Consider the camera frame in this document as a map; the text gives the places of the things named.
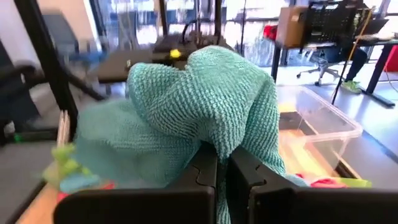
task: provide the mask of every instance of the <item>blue object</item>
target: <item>blue object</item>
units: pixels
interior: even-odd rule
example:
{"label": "blue object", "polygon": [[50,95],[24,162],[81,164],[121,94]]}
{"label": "blue object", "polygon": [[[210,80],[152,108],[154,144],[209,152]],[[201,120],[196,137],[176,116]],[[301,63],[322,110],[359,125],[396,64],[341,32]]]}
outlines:
{"label": "blue object", "polygon": [[183,171],[200,141],[210,142],[220,160],[218,223],[230,222],[223,174],[238,145],[285,174],[275,83],[240,55],[211,46],[192,53],[185,70],[138,63],[127,85],[129,99],[80,113],[74,158],[93,173],[163,187]]}
{"label": "blue object", "polygon": [[60,190],[66,194],[72,194],[78,190],[98,187],[102,181],[97,175],[72,174],[64,178],[60,183]]}
{"label": "blue object", "polygon": [[[90,49],[80,52],[80,41],[61,11],[46,9],[42,14],[58,53],[63,57],[67,56],[69,62],[84,63],[89,66],[99,63],[107,57],[106,52],[91,51]],[[86,44],[90,45],[90,42],[92,40],[87,40]]]}

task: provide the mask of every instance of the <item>teal towel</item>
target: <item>teal towel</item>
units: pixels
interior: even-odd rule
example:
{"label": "teal towel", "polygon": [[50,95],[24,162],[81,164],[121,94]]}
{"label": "teal towel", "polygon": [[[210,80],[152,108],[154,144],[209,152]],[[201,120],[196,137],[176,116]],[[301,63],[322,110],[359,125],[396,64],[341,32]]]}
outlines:
{"label": "teal towel", "polygon": [[240,55],[211,46],[192,53],[185,70],[138,63],[127,85],[129,99],[80,113],[74,157],[93,173],[164,187],[181,173],[200,141],[210,142],[220,160],[217,221],[222,224],[230,222],[223,176],[238,145],[285,174],[274,81]]}

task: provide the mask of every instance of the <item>glass wall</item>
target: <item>glass wall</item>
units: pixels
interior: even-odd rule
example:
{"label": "glass wall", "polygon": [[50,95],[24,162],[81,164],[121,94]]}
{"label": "glass wall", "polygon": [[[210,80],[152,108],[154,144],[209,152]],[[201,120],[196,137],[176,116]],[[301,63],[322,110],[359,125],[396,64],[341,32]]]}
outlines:
{"label": "glass wall", "polygon": [[368,7],[373,7],[373,6],[376,7],[375,12],[379,12],[382,2],[383,2],[383,0],[364,0],[363,1],[363,3],[365,3]]}
{"label": "glass wall", "polygon": [[[106,35],[114,45],[127,45],[136,42],[138,47],[155,43],[162,35],[159,6],[157,0],[104,0],[99,1],[99,8],[103,17]],[[208,1],[199,1],[201,17],[214,18],[214,7],[210,14],[206,11]],[[184,25],[196,18],[194,0],[167,0],[167,19],[169,32],[181,32]],[[251,61],[260,66],[271,64],[274,46],[262,39],[262,30],[266,24],[274,24],[281,7],[288,6],[288,1],[246,1],[246,18],[244,14],[244,0],[224,0],[221,7],[221,32],[227,43],[240,48],[242,24],[244,21],[244,54]],[[214,32],[213,24],[202,24],[203,33]]]}

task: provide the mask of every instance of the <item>plastic storage container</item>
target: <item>plastic storage container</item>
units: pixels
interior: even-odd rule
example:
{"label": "plastic storage container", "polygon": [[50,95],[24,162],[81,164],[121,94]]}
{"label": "plastic storage container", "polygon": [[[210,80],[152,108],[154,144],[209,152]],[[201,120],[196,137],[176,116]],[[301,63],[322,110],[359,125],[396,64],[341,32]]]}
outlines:
{"label": "plastic storage container", "polygon": [[342,158],[362,127],[311,90],[277,88],[279,152],[287,172],[306,176],[358,177]]}

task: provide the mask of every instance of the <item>green sneaker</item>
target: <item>green sneaker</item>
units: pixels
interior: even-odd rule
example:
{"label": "green sneaker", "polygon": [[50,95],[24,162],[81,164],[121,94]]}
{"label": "green sneaker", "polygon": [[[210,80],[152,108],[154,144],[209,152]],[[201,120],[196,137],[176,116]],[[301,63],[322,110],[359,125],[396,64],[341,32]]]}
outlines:
{"label": "green sneaker", "polygon": [[359,82],[354,82],[354,81],[343,82],[341,86],[352,93],[355,94],[361,93],[361,89],[359,88]]}

